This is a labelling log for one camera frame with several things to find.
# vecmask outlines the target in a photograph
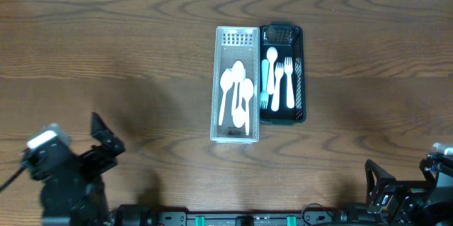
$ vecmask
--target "wood grain surface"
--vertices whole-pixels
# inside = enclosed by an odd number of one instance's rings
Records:
[[[304,30],[308,118],[254,145],[210,141],[217,26]],[[453,0],[0,0],[0,181],[59,123],[81,153],[97,111],[127,152],[109,205],[300,210],[365,201],[366,159],[422,179],[453,140]],[[41,183],[0,197],[0,225],[37,225]]]

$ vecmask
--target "green tape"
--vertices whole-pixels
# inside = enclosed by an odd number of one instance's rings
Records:
[[[297,220],[295,216],[286,217],[286,221],[288,223],[288,226],[297,226]]]
[[[204,216],[196,216],[195,217],[195,226],[205,226],[205,217]]]

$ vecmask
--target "white plastic fork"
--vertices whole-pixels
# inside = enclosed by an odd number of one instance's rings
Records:
[[[274,89],[274,96],[272,97],[272,104],[270,105],[270,109],[272,111],[277,112],[278,108],[280,107],[280,80],[283,77],[283,63],[277,63],[275,68],[275,89]]]
[[[285,58],[285,74],[286,74],[286,105],[288,108],[294,108],[294,92],[292,91],[292,58]]]

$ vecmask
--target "fork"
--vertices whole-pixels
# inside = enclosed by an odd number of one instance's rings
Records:
[[[292,58],[285,58],[285,74],[286,74],[286,105],[288,108],[294,108],[294,92],[292,91]]]
[[[268,108],[268,101],[269,101],[269,93],[267,91],[268,87],[268,73],[269,73],[269,60],[264,59],[261,61],[261,77],[263,78],[263,85],[261,86],[261,94],[260,94],[260,101],[261,101],[261,109]]]
[[[274,89],[274,96],[272,98],[272,104],[270,105],[270,109],[276,112],[280,106],[280,80],[283,77],[283,63],[277,63],[275,68],[275,89]]]

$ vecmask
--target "black plastic basket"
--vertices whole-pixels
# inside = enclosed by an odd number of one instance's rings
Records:
[[[270,47],[277,49],[277,62],[285,63],[286,57],[292,58],[292,83],[294,92],[294,108],[288,108],[286,104],[287,76],[284,74],[280,82],[280,106],[274,112],[270,109],[272,97],[268,101],[266,109],[260,109],[260,120],[264,123],[275,125],[291,125],[302,123],[306,119],[305,110],[305,74],[304,74],[304,50],[302,29],[288,23],[271,23],[269,26],[260,27],[260,62],[267,58]],[[263,77],[260,71],[261,87]]]

